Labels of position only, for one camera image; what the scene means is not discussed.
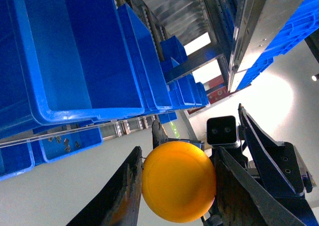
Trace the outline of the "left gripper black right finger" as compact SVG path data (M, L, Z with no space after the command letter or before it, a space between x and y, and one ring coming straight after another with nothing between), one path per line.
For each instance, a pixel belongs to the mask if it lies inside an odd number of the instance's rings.
M225 226L303 226L223 148L214 156L216 200Z

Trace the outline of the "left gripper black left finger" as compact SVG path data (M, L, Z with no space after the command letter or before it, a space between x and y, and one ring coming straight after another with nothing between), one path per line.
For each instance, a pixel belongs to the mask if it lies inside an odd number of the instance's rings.
M136 226L142 195L142 149L136 146L69 226Z

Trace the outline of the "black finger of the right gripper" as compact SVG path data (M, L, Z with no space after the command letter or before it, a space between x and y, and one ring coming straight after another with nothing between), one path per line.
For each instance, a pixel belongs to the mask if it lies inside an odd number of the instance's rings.
M171 141L159 121L159 119L155 119L152 123L152 139L153 139L153 149L157 148L158 146Z

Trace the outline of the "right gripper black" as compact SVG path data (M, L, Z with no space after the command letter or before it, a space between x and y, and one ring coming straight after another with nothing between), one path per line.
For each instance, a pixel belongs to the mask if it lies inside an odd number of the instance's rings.
M317 226L318 222L306 199L296 197L305 195L305 187L294 146L289 142L278 143L271 138L260 128L242 104L238 106L238 114L241 127L240 138L245 141L260 176L260 179L254 179L259 184L262 182L263 186L260 185L284 208L300 219L304 226ZM210 156L213 165L216 151L217 149L213 149ZM236 151L236 149L227 150L230 155ZM203 225L223 226L216 197L209 213L210 218L202 220Z

